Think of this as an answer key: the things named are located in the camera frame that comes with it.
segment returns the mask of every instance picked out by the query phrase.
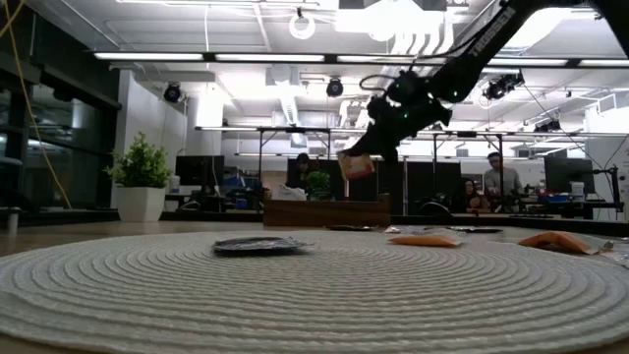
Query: woman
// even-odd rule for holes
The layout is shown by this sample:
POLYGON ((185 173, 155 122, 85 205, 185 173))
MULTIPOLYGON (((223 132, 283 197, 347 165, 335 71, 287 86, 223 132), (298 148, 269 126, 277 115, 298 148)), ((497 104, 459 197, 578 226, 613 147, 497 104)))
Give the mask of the woman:
POLYGON ((464 178, 459 192, 452 198, 452 212, 467 212, 468 209, 489 209, 490 205, 485 196, 476 190, 476 184, 469 178, 464 178))
POLYGON ((288 176, 286 187, 301 188, 303 190, 306 190, 306 188, 308 187, 306 179, 311 172, 311 159, 308 157, 307 153, 300 153, 299 155, 297 155, 297 170, 294 173, 291 173, 290 176, 288 176))

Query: white pillar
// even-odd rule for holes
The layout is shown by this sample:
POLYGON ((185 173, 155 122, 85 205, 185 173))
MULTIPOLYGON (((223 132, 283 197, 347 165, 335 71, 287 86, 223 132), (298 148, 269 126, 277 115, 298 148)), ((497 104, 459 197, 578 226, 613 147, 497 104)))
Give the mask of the white pillar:
POLYGON ((222 101, 203 102, 203 98, 191 98, 188 101, 188 134, 186 136, 186 155, 220 155, 221 132, 198 131, 196 126, 220 127, 223 122, 222 101))

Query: fluorescent light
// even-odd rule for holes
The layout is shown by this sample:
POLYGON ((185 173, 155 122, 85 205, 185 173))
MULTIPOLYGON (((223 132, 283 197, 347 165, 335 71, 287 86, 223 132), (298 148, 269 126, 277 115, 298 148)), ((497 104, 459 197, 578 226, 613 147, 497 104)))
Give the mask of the fluorescent light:
POLYGON ((189 61, 203 60, 203 55, 199 53, 134 53, 134 52, 100 52, 94 53, 96 58, 101 60, 172 60, 189 61))
POLYGON ((484 74, 520 74, 518 69, 506 69, 506 68, 484 68, 484 74))
POLYGON ((255 132, 254 127, 197 127, 200 130, 220 131, 220 132, 255 132))
POLYGON ((375 63, 387 63, 387 62, 405 62, 411 63, 413 61, 412 55, 339 55, 338 61, 341 63, 362 63, 362 62, 375 62, 375 63))
POLYGON ((313 54, 216 54, 217 61, 322 62, 323 55, 313 54))
POLYGON ((581 63, 579 63, 579 66, 581 66, 581 67, 583 67, 583 66, 629 67, 629 60, 613 60, 613 59, 609 59, 609 60, 605 60, 605 59, 591 60, 591 59, 587 59, 587 60, 582 60, 581 63))
POLYGON ((567 59, 493 58, 489 60, 489 65, 564 66, 567 62, 567 59))
POLYGON ((367 129, 343 129, 343 128, 333 128, 330 129, 330 133, 366 133, 367 129))
MULTIPOLYGON (((413 55, 339 55, 339 63, 378 63, 378 64, 411 64, 413 55)), ((446 58, 418 59, 418 66, 443 65, 446 58)))
POLYGON ((295 7, 302 8, 318 8, 317 2, 302 2, 302 1, 240 1, 240 0, 116 0, 119 3, 126 4, 150 4, 150 5, 165 5, 165 6, 226 6, 226 7, 253 7, 259 5, 261 7, 283 8, 291 9, 295 7))

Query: yellow cable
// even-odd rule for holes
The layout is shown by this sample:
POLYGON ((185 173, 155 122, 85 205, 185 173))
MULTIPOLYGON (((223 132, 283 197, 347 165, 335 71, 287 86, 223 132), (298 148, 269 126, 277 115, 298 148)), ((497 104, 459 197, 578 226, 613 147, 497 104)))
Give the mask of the yellow cable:
POLYGON ((9 17, 9 15, 7 15, 7 19, 9 19, 9 21, 7 21, 7 25, 5 25, 5 27, 0 30, 0 38, 2 38, 2 36, 4 35, 4 33, 11 27, 11 24, 13 23, 13 20, 16 19, 18 17, 18 15, 20 14, 20 11, 22 11, 22 7, 24 6, 24 1, 22 0, 20 1, 20 5, 18 5, 18 8, 16 9, 16 12, 13 13, 13 16, 9 17))
MULTIPOLYGON (((22 0, 22 2, 20 3, 20 7, 22 7, 23 4, 24 4, 24 0, 22 0)), ((34 114, 32 114, 32 107, 30 106, 30 100, 29 100, 29 91, 27 90, 27 85, 24 82, 24 74, 22 72, 22 65, 20 64, 20 55, 18 53, 18 46, 16 45, 16 38, 13 35, 13 27, 11 26, 11 21, 13 19, 10 16, 11 14, 9 12, 8 1, 5 1, 4 3, 4 10, 7 13, 7 19, 10 19, 9 22, 7 23, 7 27, 9 28, 9 35, 11 36, 11 44, 13 44, 13 53, 15 54, 15 58, 16 58, 16 66, 18 67, 18 75, 20 76, 20 83, 22 84, 22 91, 24 92, 24 99, 27 103, 27 108, 29 109, 30 121, 32 122, 32 125, 35 129, 35 135, 37 136, 37 139, 39 140, 39 146, 41 147, 41 152, 43 153, 43 158, 46 160, 46 164, 48 165, 50 174, 52 175, 52 178, 54 179, 55 184, 57 185, 57 188, 59 189, 59 191, 61 192, 61 195, 63 196, 63 200, 66 203, 66 207, 72 208, 72 205, 70 204, 70 200, 68 200, 68 196, 66 195, 66 191, 61 186, 61 183, 59 183, 57 174, 55 173, 55 170, 54 168, 52 168, 52 164, 50 163, 50 160, 48 159, 48 153, 46 152, 46 148, 44 147, 43 142, 41 141, 41 136, 39 135, 39 127, 37 126, 37 122, 35 121, 34 114)))

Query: person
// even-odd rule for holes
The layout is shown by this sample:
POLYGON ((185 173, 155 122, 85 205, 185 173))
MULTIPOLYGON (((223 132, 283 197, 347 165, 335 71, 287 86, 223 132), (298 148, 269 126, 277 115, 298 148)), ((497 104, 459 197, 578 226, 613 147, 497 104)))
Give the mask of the person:
POLYGON ((308 157, 307 153, 300 153, 299 155, 297 155, 297 170, 294 173, 291 173, 290 176, 288 176, 286 187, 301 188, 303 190, 306 190, 308 187, 308 182, 306 179, 311 172, 311 159, 308 157))
POLYGON ((508 196, 513 192, 522 193, 522 182, 518 171, 513 168, 503 167, 503 183, 504 190, 500 192, 500 153, 492 152, 487 156, 491 170, 485 172, 485 190, 486 194, 492 197, 508 196))
POLYGON ((452 212, 467 212, 468 209, 489 209, 490 205, 485 196, 481 196, 476 189, 476 183, 464 178, 458 192, 452 198, 450 207, 452 212))

